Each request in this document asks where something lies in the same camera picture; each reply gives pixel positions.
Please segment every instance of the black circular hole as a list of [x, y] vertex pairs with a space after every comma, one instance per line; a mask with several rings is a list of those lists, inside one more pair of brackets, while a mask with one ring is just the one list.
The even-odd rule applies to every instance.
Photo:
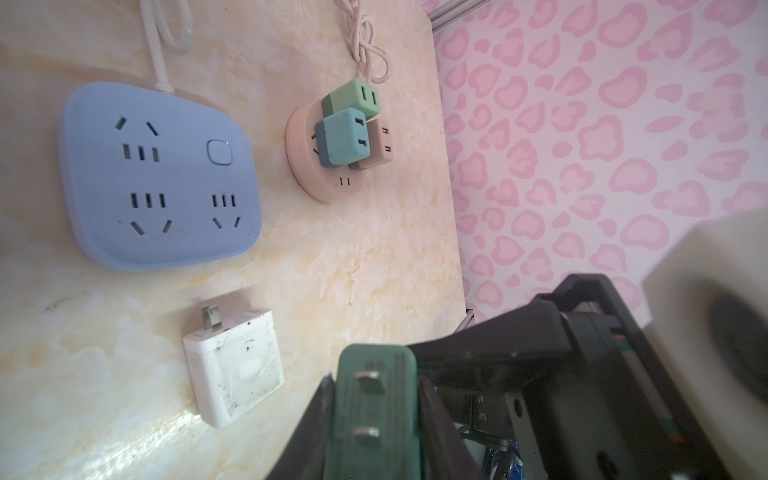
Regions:
[[598, 452], [598, 468], [605, 480], [616, 480], [619, 478], [619, 469], [616, 468], [616, 464], [611, 460], [611, 457], [603, 451]]

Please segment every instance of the metal prong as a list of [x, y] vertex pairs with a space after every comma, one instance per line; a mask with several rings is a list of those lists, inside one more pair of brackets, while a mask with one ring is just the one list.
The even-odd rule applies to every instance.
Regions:
[[203, 328], [214, 332], [221, 328], [221, 315], [218, 305], [206, 305], [203, 307]]
[[381, 375], [375, 370], [367, 370], [363, 372], [357, 372], [355, 378], [360, 384], [365, 393], [384, 393], [384, 383], [382, 383]]
[[376, 427], [355, 427], [353, 435], [358, 442], [364, 445], [381, 445], [379, 429]]

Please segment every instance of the heart pattern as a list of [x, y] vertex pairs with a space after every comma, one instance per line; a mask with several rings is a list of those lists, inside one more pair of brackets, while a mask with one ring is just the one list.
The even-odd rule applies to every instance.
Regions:
[[639, 285], [686, 231], [768, 207], [767, 15], [759, 0], [491, 0], [435, 35], [478, 320], [598, 272], [642, 325]]

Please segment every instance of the teal adapter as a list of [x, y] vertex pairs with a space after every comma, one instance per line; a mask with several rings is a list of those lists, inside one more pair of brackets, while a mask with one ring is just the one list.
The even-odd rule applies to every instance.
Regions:
[[323, 113], [326, 117], [337, 114], [347, 108], [356, 108], [370, 120], [379, 113], [379, 92], [364, 81], [353, 78], [323, 98]]
[[371, 154], [366, 116], [355, 108], [347, 108], [317, 122], [315, 134], [320, 163], [324, 167], [344, 167]]

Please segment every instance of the power button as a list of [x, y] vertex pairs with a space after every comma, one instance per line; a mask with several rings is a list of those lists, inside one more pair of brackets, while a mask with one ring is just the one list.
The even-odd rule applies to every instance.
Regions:
[[226, 141], [208, 141], [208, 158], [216, 165], [229, 165], [232, 163], [232, 149]]

